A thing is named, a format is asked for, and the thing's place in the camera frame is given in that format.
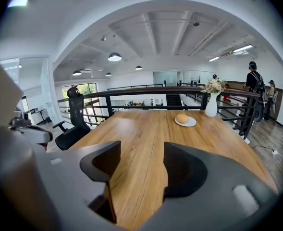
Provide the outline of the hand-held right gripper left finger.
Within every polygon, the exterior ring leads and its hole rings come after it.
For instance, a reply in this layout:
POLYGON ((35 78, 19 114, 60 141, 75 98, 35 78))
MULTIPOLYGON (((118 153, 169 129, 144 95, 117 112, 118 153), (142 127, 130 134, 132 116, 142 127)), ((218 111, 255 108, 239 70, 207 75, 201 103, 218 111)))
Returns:
POLYGON ((60 231, 121 231, 110 180, 121 159, 121 142, 112 141, 34 157, 60 231))

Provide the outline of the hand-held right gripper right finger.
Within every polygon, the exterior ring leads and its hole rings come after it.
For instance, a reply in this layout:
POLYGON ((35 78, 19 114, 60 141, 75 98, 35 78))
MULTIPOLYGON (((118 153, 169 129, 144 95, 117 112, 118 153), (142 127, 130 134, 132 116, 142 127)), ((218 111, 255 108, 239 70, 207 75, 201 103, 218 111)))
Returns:
POLYGON ((168 184, 162 206, 140 231, 250 231, 278 198, 225 156, 166 142, 163 163, 168 184))

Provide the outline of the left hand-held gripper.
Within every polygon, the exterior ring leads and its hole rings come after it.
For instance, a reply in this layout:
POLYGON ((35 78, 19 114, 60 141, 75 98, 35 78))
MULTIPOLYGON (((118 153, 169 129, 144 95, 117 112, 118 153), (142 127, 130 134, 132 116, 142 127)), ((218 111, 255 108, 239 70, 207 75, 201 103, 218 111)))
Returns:
POLYGON ((53 135, 48 130, 33 126, 28 112, 14 111, 15 117, 8 124, 8 129, 24 134, 31 143, 47 144, 53 140, 53 135))

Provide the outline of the white plate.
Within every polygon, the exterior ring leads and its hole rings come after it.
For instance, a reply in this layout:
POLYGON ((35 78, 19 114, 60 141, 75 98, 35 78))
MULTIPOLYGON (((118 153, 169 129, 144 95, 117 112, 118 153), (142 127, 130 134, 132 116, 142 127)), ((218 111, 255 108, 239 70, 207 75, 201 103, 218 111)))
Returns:
POLYGON ((180 126, 183 126, 183 127, 193 127, 197 124, 196 120, 190 116, 189 117, 189 122, 187 124, 181 124, 181 123, 178 123, 176 118, 175 118, 175 122, 180 125, 180 126))

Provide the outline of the black mesh office chair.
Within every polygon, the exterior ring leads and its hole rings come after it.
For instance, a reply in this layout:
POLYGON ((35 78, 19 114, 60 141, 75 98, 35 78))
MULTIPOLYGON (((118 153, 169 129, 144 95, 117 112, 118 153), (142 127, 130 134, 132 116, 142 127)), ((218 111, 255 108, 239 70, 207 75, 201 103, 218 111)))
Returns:
POLYGON ((54 125, 52 128, 59 127, 63 133, 55 139, 56 145, 60 150, 68 150, 72 145, 87 135, 91 129, 84 121, 84 97, 76 86, 67 90, 70 121, 73 125, 72 128, 66 129, 63 127, 64 121, 54 125))

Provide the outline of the large window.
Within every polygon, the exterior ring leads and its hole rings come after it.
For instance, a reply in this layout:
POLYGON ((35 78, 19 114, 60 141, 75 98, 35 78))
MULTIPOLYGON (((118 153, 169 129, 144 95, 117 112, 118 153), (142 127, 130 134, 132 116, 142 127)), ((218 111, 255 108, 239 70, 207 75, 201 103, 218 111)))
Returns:
MULTIPOLYGON (((59 98, 60 100, 68 98, 67 91, 71 87, 73 87, 73 86, 62 87, 63 97, 59 98)), ((98 91, 96 83, 79 84, 79 85, 76 85, 76 87, 79 90, 79 92, 81 94, 83 94, 84 96, 88 95, 88 94, 96 93, 98 91)), ((99 100, 98 100, 98 98, 85 98, 84 99, 84 105, 85 106, 98 106, 99 100)))

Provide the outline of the wooden table with white legs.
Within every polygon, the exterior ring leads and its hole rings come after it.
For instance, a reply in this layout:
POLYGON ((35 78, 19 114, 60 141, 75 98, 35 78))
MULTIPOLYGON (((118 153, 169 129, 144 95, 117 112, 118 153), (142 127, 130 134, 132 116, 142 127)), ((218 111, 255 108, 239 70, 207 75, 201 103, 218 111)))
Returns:
POLYGON ((117 225, 139 228, 162 205, 168 178, 163 164, 165 142, 173 142, 234 159, 272 189, 276 184, 251 147, 222 119, 187 111, 193 127, 175 122, 177 111, 119 111, 75 143, 71 149, 121 142, 121 161, 110 186, 117 225))

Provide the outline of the white vase with flowers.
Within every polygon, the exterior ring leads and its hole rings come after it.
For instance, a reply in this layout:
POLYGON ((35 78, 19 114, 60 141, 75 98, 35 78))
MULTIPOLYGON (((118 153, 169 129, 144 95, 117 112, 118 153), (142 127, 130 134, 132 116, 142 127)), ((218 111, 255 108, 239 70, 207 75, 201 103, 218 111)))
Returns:
POLYGON ((219 79, 209 80, 201 86, 201 92, 210 95, 210 100, 206 106, 205 114, 208 117, 215 117, 217 114, 217 97, 225 91, 227 82, 219 79))

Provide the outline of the distant black railing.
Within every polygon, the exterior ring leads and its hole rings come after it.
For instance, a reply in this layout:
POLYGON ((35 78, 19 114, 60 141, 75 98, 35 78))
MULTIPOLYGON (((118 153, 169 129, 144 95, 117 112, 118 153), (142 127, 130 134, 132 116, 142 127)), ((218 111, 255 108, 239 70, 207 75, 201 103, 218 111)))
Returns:
POLYGON ((165 87, 165 85, 164 84, 149 84, 149 85, 124 86, 124 87, 108 88, 107 91, 129 90, 129 89, 139 89, 139 88, 155 88, 155 87, 165 87))

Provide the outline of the dark metal railing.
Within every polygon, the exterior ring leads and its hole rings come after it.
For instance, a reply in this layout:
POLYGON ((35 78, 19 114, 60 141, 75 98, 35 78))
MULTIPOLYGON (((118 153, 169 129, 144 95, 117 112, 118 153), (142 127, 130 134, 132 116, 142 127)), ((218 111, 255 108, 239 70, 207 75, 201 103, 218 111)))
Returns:
MULTIPOLYGON (((177 86, 177 87, 155 87, 155 88, 139 88, 139 89, 129 89, 129 90, 112 90, 112 91, 103 91, 92 93, 84 96, 85 98, 105 98, 106 105, 101 106, 101 108, 105 108, 108 110, 108 115, 103 116, 104 119, 108 119, 108 117, 114 114, 113 109, 167 109, 167 110, 188 110, 188 109, 200 109, 201 111, 205 111, 206 106, 210 100, 210 95, 201 92, 200 86, 177 86), (165 94, 165 95, 176 95, 176 94, 184 94, 187 97, 192 97, 195 95, 196 98, 200 101, 200 105, 163 105, 163 106, 116 106, 111 104, 111 97, 113 96, 130 96, 130 95, 151 95, 151 94, 165 94)), ((254 114, 249 116, 249 111, 253 110, 255 113, 258 102, 255 105, 252 105, 253 99, 258 99, 258 94, 242 91, 242 90, 234 90, 234 89, 226 89, 217 97, 217 102, 223 102, 223 100, 219 100, 218 98, 221 96, 230 96, 231 99, 236 100, 238 97, 248 98, 247 101, 239 100, 243 105, 236 106, 230 105, 227 106, 219 106, 217 105, 217 114, 223 115, 220 110, 227 110, 228 113, 232 115, 231 118, 227 118, 223 116, 223 121, 231 121, 234 124, 233 129, 239 130, 239 135, 244 138, 247 137, 252 123, 254 122, 254 114)))

